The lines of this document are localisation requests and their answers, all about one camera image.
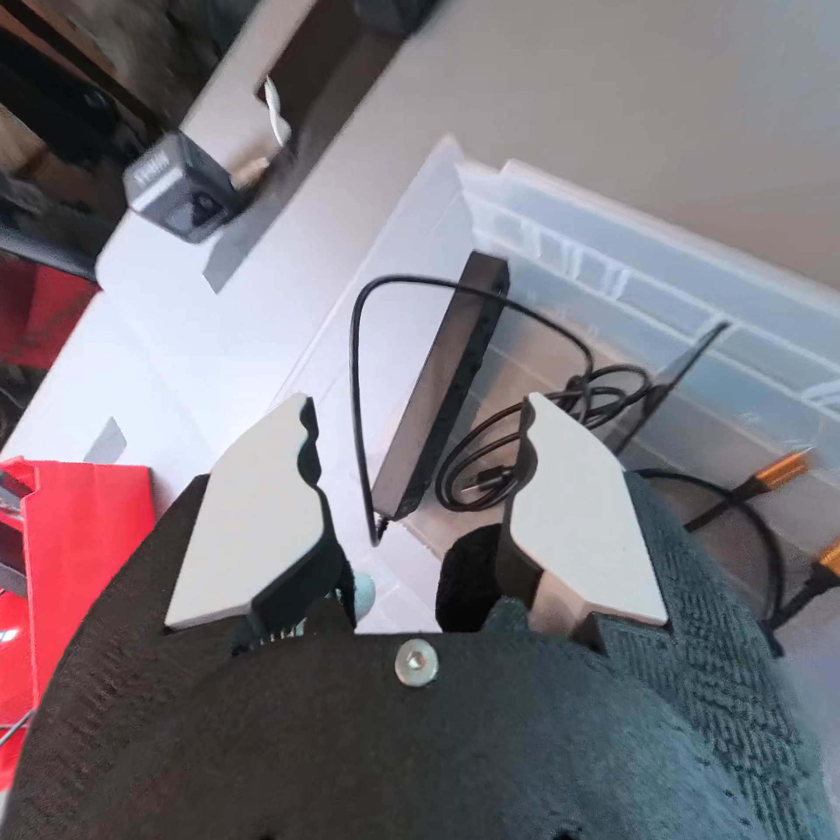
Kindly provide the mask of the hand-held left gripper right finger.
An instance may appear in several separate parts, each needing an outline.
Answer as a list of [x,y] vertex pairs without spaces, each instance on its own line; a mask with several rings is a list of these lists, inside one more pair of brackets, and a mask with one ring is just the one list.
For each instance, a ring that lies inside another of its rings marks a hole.
[[669,611],[626,471],[546,395],[521,405],[494,571],[526,630],[604,653],[604,626],[669,639]]

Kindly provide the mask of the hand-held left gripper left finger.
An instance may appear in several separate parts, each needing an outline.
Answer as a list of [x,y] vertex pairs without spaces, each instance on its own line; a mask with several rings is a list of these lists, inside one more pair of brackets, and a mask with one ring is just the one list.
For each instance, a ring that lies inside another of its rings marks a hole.
[[294,393],[244,432],[208,475],[164,619],[185,631],[242,618],[245,640],[302,635],[310,606],[335,600],[350,627],[375,603],[355,575],[319,486],[313,400]]

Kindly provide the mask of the grey charger cube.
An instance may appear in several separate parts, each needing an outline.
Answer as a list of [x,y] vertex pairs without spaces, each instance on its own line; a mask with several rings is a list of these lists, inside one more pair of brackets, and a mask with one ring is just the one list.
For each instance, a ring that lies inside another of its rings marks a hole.
[[134,214],[190,245],[206,241],[247,203],[228,171],[182,131],[146,150],[122,183]]

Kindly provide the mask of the black usb hub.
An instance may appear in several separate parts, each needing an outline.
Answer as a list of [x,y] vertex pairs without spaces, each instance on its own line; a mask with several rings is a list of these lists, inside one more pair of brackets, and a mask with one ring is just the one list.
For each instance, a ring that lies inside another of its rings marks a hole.
[[470,254],[375,478],[381,518],[402,520],[423,500],[505,309],[466,290],[506,298],[509,287],[506,260]]

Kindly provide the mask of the clear plastic storage bin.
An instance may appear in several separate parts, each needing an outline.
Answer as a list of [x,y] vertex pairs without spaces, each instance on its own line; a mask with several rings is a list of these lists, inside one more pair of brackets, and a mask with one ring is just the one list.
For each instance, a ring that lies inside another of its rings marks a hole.
[[779,586],[786,605],[812,561],[838,540],[838,293],[524,164],[487,168],[444,141],[302,341],[278,393],[303,391],[316,403],[339,533],[351,563],[378,589],[361,631],[434,628],[431,555],[501,514],[444,511],[431,486],[375,552],[353,463],[348,339],[356,295],[388,274],[456,280],[473,249],[506,260],[511,298],[576,333],[596,369],[635,365],[652,382],[670,382],[677,363],[712,333],[621,459],[629,469],[658,467],[730,488],[780,456],[807,452],[809,473],[752,502],[764,529],[778,534],[781,561],[768,559],[767,539],[739,509],[696,533],[755,612],[773,612]]

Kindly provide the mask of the black flat panel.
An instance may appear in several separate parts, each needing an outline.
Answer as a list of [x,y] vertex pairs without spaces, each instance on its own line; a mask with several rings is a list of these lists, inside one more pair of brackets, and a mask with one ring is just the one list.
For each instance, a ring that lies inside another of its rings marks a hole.
[[689,349],[674,362],[655,374],[651,385],[642,398],[617,418],[611,433],[605,438],[605,446],[615,457],[619,457],[648,424],[659,408],[669,398],[697,365],[700,358],[731,327],[729,321],[720,321],[702,334]]

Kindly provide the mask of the dark desk mat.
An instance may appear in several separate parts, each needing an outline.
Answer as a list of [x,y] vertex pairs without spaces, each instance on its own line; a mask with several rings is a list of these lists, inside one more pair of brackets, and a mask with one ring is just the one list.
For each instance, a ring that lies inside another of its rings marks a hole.
[[203,269],[218,294],[308,179],[435,1],[319,1],[281,51],[259,90],[273,145],[239,168],[248,199]]

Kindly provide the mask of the grey table sticker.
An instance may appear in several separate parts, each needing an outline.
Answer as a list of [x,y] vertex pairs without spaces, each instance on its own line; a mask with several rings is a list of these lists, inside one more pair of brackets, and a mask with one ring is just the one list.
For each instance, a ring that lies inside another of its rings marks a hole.
[[83,462],[98,466],[113,466],[116,465],[128,447],[128,441],[118,424],[117,420],[111,416],[99,435],[95,438],[87,453],[83,458]]

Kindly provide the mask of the red storage bin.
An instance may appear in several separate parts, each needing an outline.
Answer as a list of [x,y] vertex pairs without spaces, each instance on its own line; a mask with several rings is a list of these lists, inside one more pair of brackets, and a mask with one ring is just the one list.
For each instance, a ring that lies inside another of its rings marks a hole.
[[47,371],[100,288],[22,260],[1,265],[1,362]]
[[[151,532],[146,467],[2,463],[2,733],[37,708],[92,604]],[[15,584],[7,573],[16,571]]]

